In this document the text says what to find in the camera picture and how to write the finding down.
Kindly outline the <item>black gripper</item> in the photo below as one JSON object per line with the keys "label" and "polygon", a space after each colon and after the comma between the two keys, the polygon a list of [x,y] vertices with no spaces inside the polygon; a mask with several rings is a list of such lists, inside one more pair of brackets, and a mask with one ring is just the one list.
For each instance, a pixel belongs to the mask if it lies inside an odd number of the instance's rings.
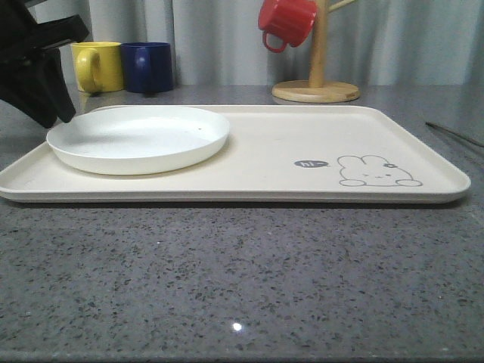
{"label": "black gripper", "polygon": [[[25,2],[1,2],[3,61],[81,42],[88,34],[79,15],[37,23]],[[64,81],[59,52],[42,53],[38,64],[1,65],[1,99],[46,129],[57,119],[69,123],[76,114]]]}

